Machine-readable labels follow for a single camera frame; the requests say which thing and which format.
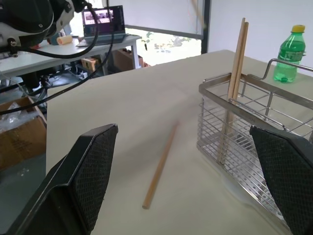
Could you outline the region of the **green plastic soda bottle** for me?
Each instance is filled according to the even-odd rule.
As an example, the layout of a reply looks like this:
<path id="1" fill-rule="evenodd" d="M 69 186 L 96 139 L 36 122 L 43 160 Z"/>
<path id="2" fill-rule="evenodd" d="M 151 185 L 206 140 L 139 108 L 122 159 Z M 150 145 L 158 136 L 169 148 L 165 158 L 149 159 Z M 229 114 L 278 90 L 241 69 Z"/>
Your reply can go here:
<path id="1" fill-rule="evenodd" d="M 278 59 L 299 65 L 305 52 L 306 44 L 303 33 L 304 25 L 294 25 L 290 36 L 281 44 Z M 291 83 L 297 76 L 297 68 L 283 63 L 276 63 L 273 79 L 281 83 Z"/>

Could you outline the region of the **white side table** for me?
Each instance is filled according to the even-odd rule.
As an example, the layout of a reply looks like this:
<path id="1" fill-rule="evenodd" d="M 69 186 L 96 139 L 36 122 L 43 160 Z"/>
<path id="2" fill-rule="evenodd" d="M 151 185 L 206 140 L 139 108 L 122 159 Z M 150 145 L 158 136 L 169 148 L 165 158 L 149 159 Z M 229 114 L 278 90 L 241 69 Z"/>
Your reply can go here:
<path id="1" fill-rule="evenodd" d="M 84 50 L 83 47 L 77 47 L 77 44 L 77 39 L 74 39 L 72 43 L 64 46 L 53 46 L 49 45 L 47 42 L 43 42 L 41 43 L 40 50 L 59 55 L 75 54 Z M 20 53 L 17 58 L 10 57 L 0 60 L 0 77 L 15 77 L 53 66 L 62 65 L 71 61 L 79 60 L 81 58 L 103 55 L 109 50 L 109 48 L 109 45 L 95 46 L 85 55 L 76 57 L 74 59 L 58 59 L 33 53 Z"/>

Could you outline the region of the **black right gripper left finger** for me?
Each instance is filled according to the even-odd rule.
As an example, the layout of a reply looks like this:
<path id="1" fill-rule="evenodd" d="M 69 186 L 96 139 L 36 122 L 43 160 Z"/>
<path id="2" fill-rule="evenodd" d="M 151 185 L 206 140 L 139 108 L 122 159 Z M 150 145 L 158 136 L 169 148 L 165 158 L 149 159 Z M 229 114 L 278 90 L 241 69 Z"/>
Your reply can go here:
<path id="1" fill-rule="evenodd" d="M 109 183 L 117 133 L 114 123 L 79 136 L 1 235 L 90 235 Z"/>

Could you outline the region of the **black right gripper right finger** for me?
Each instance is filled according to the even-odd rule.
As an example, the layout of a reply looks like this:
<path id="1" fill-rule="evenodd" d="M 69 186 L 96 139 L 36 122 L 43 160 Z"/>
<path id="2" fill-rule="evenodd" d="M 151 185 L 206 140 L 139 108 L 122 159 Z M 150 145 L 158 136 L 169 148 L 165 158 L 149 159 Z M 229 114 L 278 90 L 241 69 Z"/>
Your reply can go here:
<path id="1" fill-rule="evenodd" d="M 251 126 L 267 187 L 293 235 L 313 235 L 313 144 L 275 128 Z"/>

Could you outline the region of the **brown cardboard box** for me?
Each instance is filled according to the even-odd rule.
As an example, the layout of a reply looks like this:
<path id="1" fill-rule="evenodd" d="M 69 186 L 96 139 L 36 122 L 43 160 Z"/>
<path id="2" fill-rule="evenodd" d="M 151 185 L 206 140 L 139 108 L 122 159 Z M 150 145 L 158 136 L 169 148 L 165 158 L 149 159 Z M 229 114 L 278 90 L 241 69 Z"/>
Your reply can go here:
<path id="1" fill-rule="evenodd" d="M 34 101 L 22 97 L 0 105 L 0 113 Z M 46 151 L 46 118 L 38 107 L 0 114 L 0 171 Z"/>

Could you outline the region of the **beige foam roll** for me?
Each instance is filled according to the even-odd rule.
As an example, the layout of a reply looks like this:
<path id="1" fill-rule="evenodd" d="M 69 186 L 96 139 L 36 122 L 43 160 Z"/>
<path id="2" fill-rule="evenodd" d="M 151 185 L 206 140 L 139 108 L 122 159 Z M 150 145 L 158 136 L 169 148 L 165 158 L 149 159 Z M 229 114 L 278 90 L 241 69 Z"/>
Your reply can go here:
<path id="1" fill-rule="evenodd" d="M 58 37 L 56 41 L 58 45 L 64 46 L 64 45 L 72 43 L 73 37 L 71 35 L 62 36 L 62 37 Z"/>

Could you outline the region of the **open laptop computer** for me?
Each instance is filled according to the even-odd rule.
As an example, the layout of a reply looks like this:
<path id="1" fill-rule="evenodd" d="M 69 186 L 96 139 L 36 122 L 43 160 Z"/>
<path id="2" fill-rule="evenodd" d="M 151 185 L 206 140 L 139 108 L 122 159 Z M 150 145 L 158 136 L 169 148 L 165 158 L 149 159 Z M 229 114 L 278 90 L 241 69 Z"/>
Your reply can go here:
<path id="1" fill-rule="evenodd" d="M 110 8 L 96 8 L 94 11 L 98 18 L 98 24 L 95 24 L 95 20 L 90 11 L 87 9 L 83 10 L 84 37 L 76 46 L 90 46 L 93 42 L 96 29 L 98 29 L 99 33 L 96 42 L 97 46 L 123 42 L 126 37 L 123 6 L 117 5 Z"/>

